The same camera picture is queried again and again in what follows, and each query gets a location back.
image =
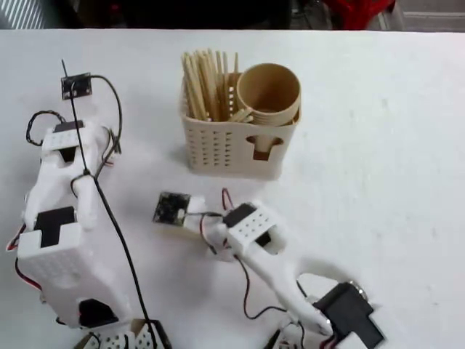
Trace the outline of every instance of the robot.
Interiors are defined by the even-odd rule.
[[[69,92],[73,94],[73,84]],[[35,143],[41,146],[38,179],[25,198],[24,226],[7,247],[17,250],[17,273],[41,291],[57,322],[89,330],[80,348],[98,348],[102,341],[111,343],[111,348],[171,348],[159,321],[134,322],[115,273],[89,244],[90,234],[99,226],[96,176],[103,166],[112,164],[104,156],[110,142],[112,150],[119,144],[107,127],[95,121],[58,119],[60,124],[47,131],[43,142]],[[269,308],[285,313],[303,334],[307,330],[325,336],[321,348],[334,348],[326,345],[343,342],[351,334],[365,348],[383,343],[383,334],[370,320],[373,308],[362,289],[343,273],[336,277],[326,273],[276,213],[259,202],[230,207],[224,214],[202,212],[195,209],[195,200],[181,197],[173,204],[165,195],[154,220],[194,230],[214,253],[237,260],[246,275],[245,265],[249,266],[282,305]],[[206,234],[203,219],[208,216],[219,220]],[[312,274],[323,288],[306,294],[297,281],[303,273]],[[276,345],[278,336],[273,337],[266,348]]]

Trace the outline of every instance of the wooden stick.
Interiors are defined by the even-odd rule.
[[[214,106],[217,112],[216,121],[222,121],[222,111],[221,111],[220,93],[219,93],[219,77],[218,77],[218,72],[217,72],[217,66],[215,65],[215,61],[213,58],[213,52],[211,51],[211,49],[208,49],[207,58],[208,58],[212,81],[214,84]]]
[[[230,122],[243,122],[252,112],[252,108],[240,109],[237,113],[229,118]]]
[[[203,71],[201,69],[201,54],[198,50],[195,51],[193,55],[193,62],[195,63],[195,70],[197,71],[198,83],[200,84],[201,90],[202,90],[202,100],[203,100],[203,105],[205,106],[205,120],[206,120],[209,116],[211,117],[210,106],[209,106],[209,93],[206,88],[206,78],[203,75]]]
[[[234,97],[232,98],[234,102],[233,109],[236,111],[238,109],[238,94],[236,93],[236,89],[238,88],[238,79],[239,79],[239,54],[236,52],[234,54]]]
[[[195,92],[195,104],[197,106],[198,113],[200,114],[200,120],[206,120],[206,110],[205,105],[203,104],[202,89],[198,81],[198,74],[194,73],[193,58],[190,55],[187,55],[186,57],[186,66]]]
[[[226,121],[228,120],[227,114],[225,114],[225,109],[222,107],[226,101],[225,101],[225,76],[223,75],[223,67],[221,64],[221,52],[216,51],[217,54],[217,70],[218,70],[218,90],[219,90],[219,103],[221,105],[221,113],[222,113],[222,120]]]
[[[211,77],[211,72],[209,70],[208,58],[206,55],[200,56],[200,67],[203,71],[203,77],[205,78],[205,86],[208,95],[208,104],[210,110],[210,118],[213,121],[218,121],[217,109],[215,108],[214,104],[214,82],[213,78]]]
[[[190,111],[192,113],[192,116],[194,119],[199,119],[200,120],[200,115],[199,115],[199,110],[197,108],[197,105],[195,104],[196,96],[195,96],[195,89],[193,87],[192,79],[190,78],[189,71],[187,69],[187,53],[184,53],[183,56],[181,56],[181,61],[182,61],[182,67],[184,68],[184,82],[185,82],[185,87],[186,87],[186,93],[187,93],[187,102],[189,104]]]
[[[227,54],[223,52],[223,72],[225,74],[225,99],[226,99],[226,115],[227,118],[230,117],[230,85],[229,85],[229,73],[227,72]]]

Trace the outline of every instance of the paper cup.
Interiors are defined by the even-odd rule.
[[[239,108],[251,108],[254,124],[283,126],[300,107],[300,83],[292,71],[282,65],[263,63],[244,71],[236,87]],[[269,153],[271,136],[257,136],[255,149]]]

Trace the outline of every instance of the perforated basket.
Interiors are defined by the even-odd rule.
[[[230,85],[233,106],[234,86]],[[186,137],[187,157],[194,173],[273,180],[280,176],[281,164],[300,120],[300,109],[285,126],[268,127],[238,122],[208,122],[191,117],[185,84],[182,83],[180,114]],[[275,137],[270,153],[255,151],[255,137]]]

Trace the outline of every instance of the white tabletop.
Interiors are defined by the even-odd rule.
[[[60,98],[68,73],[91,71],[116,86],[124,109],[123,155],[102,177],[141,279],[151,317],[174,348],[263,346],[280,320],[248,321],[237,263],[205,257],[199,241],[157,233],[151,222],[163,190],[205,195],[220,208],[260,198],[308,242],[308,253],[348,270],[381,308],[389,348],[456,347],[465,311],[465,35],[273,31],[0,31],[1,238],[20,224],[39,150],[25,141],[32,113],[70,117]],[[302,123],[275,182],[193,175],[177,116],[180,55],[211,47],[239,52],[240,67],[270,61],[302,83]],[[79,116],[116,122],[109,89],[94,83]],[[37,123],[36,137],[41,136]],[[134,287],[111,230],[122,287]],[[81,333],[55,314],[0,252],[0,338],[5,348],[71,348]],[[251,312],[276,300],[252,276]]]

